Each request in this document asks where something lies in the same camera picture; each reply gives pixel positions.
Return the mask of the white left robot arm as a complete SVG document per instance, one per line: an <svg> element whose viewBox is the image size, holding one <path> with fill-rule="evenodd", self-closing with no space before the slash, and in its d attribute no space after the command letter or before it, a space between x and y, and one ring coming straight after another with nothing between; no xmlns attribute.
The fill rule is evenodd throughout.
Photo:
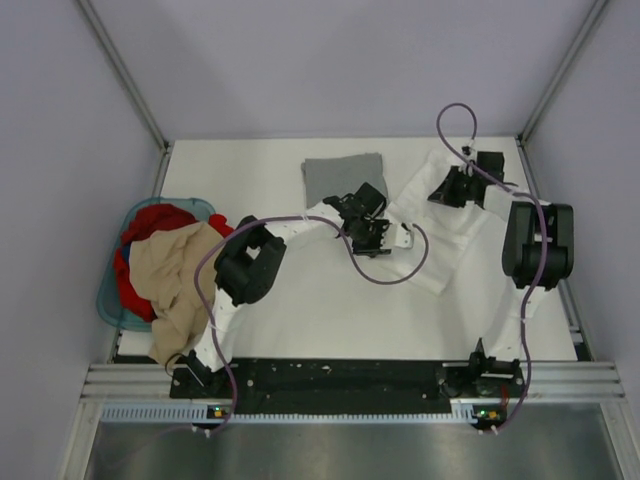
<svg viewBox="0 0 640 480"><path fill-rule="evenodd" d="M355 193L330 196L304 213L258 219L245 217L196 267L194 286L204 297L200 274L214 261L214 299L202 299L208 324L186 365L192 384L205 396L226 387L239 311L261 301L275 284L285 254L305 242L338 238L350 259L376 258L412 245L403 225L384 217L386 199L364 183Z"/></svg>

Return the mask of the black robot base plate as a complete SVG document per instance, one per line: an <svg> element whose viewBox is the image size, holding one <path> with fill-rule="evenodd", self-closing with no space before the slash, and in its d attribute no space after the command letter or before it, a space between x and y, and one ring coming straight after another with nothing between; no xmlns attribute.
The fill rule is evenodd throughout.
<svg viewBox="0 0 640 480"><path fill-rule="evenodd" d="M525 386L519 366L478 367L468 361L237 358L211 388L199 387L184 365L170 396L236 400L239 414L447 413L455 399L517 398Z"/></svg>

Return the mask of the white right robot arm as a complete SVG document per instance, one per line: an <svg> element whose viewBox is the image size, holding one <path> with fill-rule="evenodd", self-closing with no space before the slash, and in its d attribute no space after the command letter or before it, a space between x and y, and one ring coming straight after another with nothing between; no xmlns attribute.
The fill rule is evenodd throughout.
<svg viewBox="0 0 640 480"><path fill-rule="evenodd" d="M428 201L451 208L475 205L506 225L501 268L506 286L494 319L476 344L466 380L487 396L504 380L501 368L515 370L530 359L526 323L551 290L569 277L574 265L574 211L566 204L541 201L504 181L500 152L479 151L452 166Z"/></svg>

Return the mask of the white daisy print t-shirt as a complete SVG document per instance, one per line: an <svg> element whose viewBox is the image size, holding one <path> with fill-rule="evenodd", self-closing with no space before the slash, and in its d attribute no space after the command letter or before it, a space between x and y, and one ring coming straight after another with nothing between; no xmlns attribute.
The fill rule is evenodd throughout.
<svg viewBox="0 0 640 480"><path fill-rule="evenodd" d="M386 217L393 222L417 224L426 233L429 250L419 234L414 247L399 249L380 261L381 268L394 278L410 276L410 281L441 294L471 245L489 213L475 204L462 208L439 205L428 200L449 171L462 162L442 149L430 151L423 165L411 177L401 193L386 209Z"/></svg>

